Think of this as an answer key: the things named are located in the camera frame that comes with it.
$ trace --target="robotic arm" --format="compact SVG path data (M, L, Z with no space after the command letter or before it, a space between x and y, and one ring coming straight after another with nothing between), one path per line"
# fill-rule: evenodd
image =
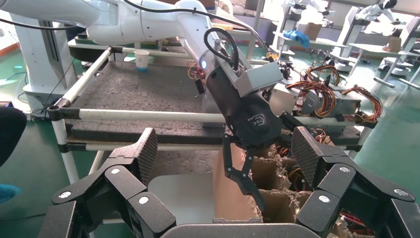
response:
M335 13L335 11L327 11L318 3L318 0L285 0L283 1L282 6L292 7L292 11L296 14L302 14L302 11L305 10L308 5L315 8L318 12L321 12L324 16Z
M282 79L278 64L271 58L271 63L252 68L233 45L233 38L229 38L234 48L233 67L229 58L227 61L221 54L215 57L217 52L213 47L222 48L221 44L216 46L220 39L215 31L223 33L223 30L212 28L208 16L191 12L206 12L199 1L180 0L172 5L156 0L0 0L0 9L35 19L77 24L86 28L89 38L101 45L180 37L183 48L208 75L207 89L233 133L233 136L225 135L223 143L229 147L235 143L253 158L256 150L280 140L282 120L256 93ZM224 155L230 159L230 153L226 151ZM243 168L240 174L227 174L240 186L246 185L241 186L244 194L262 201L255 184L242 176L250 168Z
M181 0L175 5L155 0L134 0L142 7L168 10L189 8L206 11L195 0ZM180 37L181 44L189 55L203 67L206 74L214 65L203 42L205 31L211 28L210 19L188 12L153 13L139 9L121 0L0 0L0 9L29 18L77 24L86 28L91 40L100 45L124 45L139 41ZM209 36L209 44L218 39L215 33Z
M357 20L376 21L377 18L384 14L391 21L392 24L398 24L400 21L395 20L392 16L391 9L395 7L397 0L385 0L381 4L367 6L356 14Z

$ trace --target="green floor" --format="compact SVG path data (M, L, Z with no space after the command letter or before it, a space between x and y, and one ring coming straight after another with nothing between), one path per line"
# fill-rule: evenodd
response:
M312 61L304 53L297 53L294 58L298 67L306 67ZM350 83L371 90L385 106L380 123L366 141L356 162L373 173L408 187L420 196L420 179L417 177L420 166L420 91L407 89L405 84L394 79L390 80L396 85L394 89L375 83L372 76L379 64L378 60L372 60L371 65L359 66L355 71L355 81ZM24 70L20 52L0 58L0 79ZM23 78L24 74L16 76L17 80ZM17 83L0 86L0 101L10 100ZM370 105L364 102L363 107L368 109ZM95 153L74 154L79 175L83 177L87 175ZM0 168L0 183L13 184L23 189L22 194L13 200L0 204L0 238L36 237L43 221L42 216L13 219L45 213L51 205L52 195L68 185L50 122L28 122L17 148ZM97 229L96 238L110 237L133 236L122 224L100 226Z

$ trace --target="gray box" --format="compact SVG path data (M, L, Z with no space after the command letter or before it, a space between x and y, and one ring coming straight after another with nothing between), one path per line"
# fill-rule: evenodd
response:
M322 95L317 94L314 90L309 90L306 94L306 99L303 102L301 114L307 115L322 107Z
M349 115L353 114L356 109L357 105L360 104L361 100L354 96L353 92L348 93L347 95L341 94L341 92L334 92L335 94L335 109L331 113L330 117L335 117L336 115ZM346 128L345 126L341 125L329 125L325 127L325 131L333 134L342 133L342 131Z
M299 89L287 89L285 85L277 83L270 97L270 108L276 116L281 115L283 112L292 113L299 96Z

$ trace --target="paper cup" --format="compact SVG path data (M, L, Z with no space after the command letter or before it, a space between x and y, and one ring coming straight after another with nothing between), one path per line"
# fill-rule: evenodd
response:
M135 50L137 71L147 71L147 64L149 62L149 52L145 50Z

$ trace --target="white pipe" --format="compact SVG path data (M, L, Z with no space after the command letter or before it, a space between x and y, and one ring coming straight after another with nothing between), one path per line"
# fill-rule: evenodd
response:
M54 129L58 144L67 144L67 132L65 129L64 119L52 121L52 127ZM63 158L64 167L66 169L70 184L78 181L79 174L77 173L76 164L74 163L73 152L68 151L66 153L62 153L61 156Z
M55 137L59 145L67 144L67 131L65 129L64 119L51 121L52 128L54 129Z
M98 71L110 55L110 49L104 51L102 55L99 56L99 58L92 64L92 66L82 75L82 77L80 77L79 80L77 80L76 83L64 94L63 98L72 103L83 87L88 83L89 79L92 78L92 76L96 73L96 71Z
M93 160L91 169L89 170L89 174L92 174L93 172L95 172L102 166L102 164L104 163L103 161L104 153L105 151L98 150L98 152L96 153L95 159Z
M104 225L119 224L119 223L124 223L124 220L122 220L121 218L109 218L109 219L103 219L102 220L102 224L104 224Z
M131 145L132 143L87 143L87 151L105 150L111 151L116 148ZM219 151L221 145L193 145L193 144L158 144L158 151Z
M80 119L225 122L222 114L80 109Z
M260 15L264 6L265 0L258 0L257 3L257 11L254 18L254 30L258 31L258 23L260 22ZM254 55L254 47L255 47L255 37L252 35L251 39L248 43L248 52L247 52L247 59L252 58Z
M133 54L136 49L134 48L122 48L122 52L126 54ZM149 51L150 56L157 57L169 57L169 58L183 58L183 59L192 59L189 54L176 53L176 52L164 52L164 51ZM264 60L249 59L250 64L264 65L269 63Z
M211 113L178 113L129 110L80 109L80 119L117 119L117 120L152 120L152 121L184 121L184 122L216 122L225 123L222 114ZM304 125L356 125L351 121L337 121L335 118L295 117Z
M136 49L134 48L122 48L123 53L133 54ZM149 51L150 56L170 57L170 58L184 58L192 59L188 54L176 53L176 52L164 52L164 51Z
M73 153L69 151L62 153L61 156L70 184L77 182L79 180L79 174L77 173L76 164L74 163Z

